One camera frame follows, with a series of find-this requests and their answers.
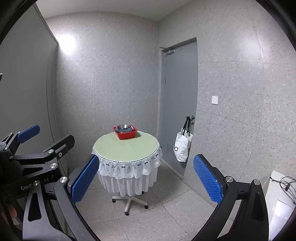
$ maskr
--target green tablecloth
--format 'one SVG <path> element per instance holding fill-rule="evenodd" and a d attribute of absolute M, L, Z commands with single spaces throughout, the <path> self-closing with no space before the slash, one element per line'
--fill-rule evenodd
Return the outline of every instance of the green tablecloth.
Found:
<path fill-rule="evenodd" d="M 156 138 L 137 131 L 135 138 L 119 140 L 114 132 L 100 137 L 94 150 L 103 158 L 118 162 L 131 162 L 143 159 L 158 148 Z"/>

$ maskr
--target table base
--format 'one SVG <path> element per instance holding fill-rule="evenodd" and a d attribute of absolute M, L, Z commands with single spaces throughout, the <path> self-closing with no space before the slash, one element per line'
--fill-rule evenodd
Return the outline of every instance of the table base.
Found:
<path fill-rule="evenodd" d="M 124 209 L 124 213 L 125 213 L 126 216 L 129 216 L 129 207 L 131 205 L 132 200 L 145 205 L 145 208 L 148 209 L 148 203 L 140 200 L 139 198 L 136 198 L 135 194 L 133 194 L 131 197 L 129 195 L 126 195 L 124 197 L 122 197 L 122 196 L 113 196 L 112 197 L 112 202 L 116 202 L 116 200 L 126 200 L 126 199 L 127 199 L 127 203 L 126 203 L 126 207 Z"/>

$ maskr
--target blue gripper pad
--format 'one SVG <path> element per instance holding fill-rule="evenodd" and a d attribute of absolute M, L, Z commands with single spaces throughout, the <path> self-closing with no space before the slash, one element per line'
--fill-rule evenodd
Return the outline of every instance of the blue gripper pad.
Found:
<path fill-rule="evenodd" d="M 193 167 L 211 200 L 220 204 L 223 198 L 222 186 L 199 156 L 194 157 Z"/>
<path fill-rule="evenodd" d="M 21 144 L 25 143 L 27 140 L 38 135 L 39 132 L 40 132 L 40 126 L 34 125 L 34 126 L 30 127 L 29 129 L 26 129 L 25 131 L 19 133 L 17 136 L 17 142 L 21 143 Z"/>
<path fill-rule="evenodd" d="M 93 156 L 78 178 L 71 185 L 71 200 L 73 203 L 80 202 L 87 191 L 91 181 L 99 169 L 99 158 Z"/>

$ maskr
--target gray wall panel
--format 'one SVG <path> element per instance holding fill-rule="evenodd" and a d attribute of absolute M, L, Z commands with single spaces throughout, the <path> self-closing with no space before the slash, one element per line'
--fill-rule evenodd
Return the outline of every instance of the gray wall panel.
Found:
<path fill-rule="evenodd" d="M 35 124 L 41 129 L 39 135 L 20 145 L 18 154 L 42 152 L 54 142 L 48 106 L 52 115 L 53 92 L 50 86 L 56 47 L 55 39 L 34 6 L 16 22 L 0 46 L 0 72 L 3 72 L 0 136 Z M 52 117 L 56 135 L 55 118 Z"/>

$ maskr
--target door frame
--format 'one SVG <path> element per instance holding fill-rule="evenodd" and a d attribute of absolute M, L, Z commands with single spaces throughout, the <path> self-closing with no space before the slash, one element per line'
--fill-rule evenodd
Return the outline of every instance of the door frame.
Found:
<path fill-rule="evenodd" d="M 158 102 L 157 102 L 157 129 L 156 129 L 156 138 L 159 143 L 161 143 L 162 138 L 162 124 L 163 124 L 163 98 L 164 98 L 164 87 L 165 87 L 165 57 L 166 53 L 170 49 L 177 49 L 192 43 L 197 42 L 196 37 L 185 40 L 183 42 L 177 43 L 175 45 L 166 47 L 166 49 L 159 48 L 158 54 Z M 175 170 L 169 163 L 167 163 L 164 159 L 162 161 L 181 179 L 183 175 L 181 175 L 177 170 Z"/>

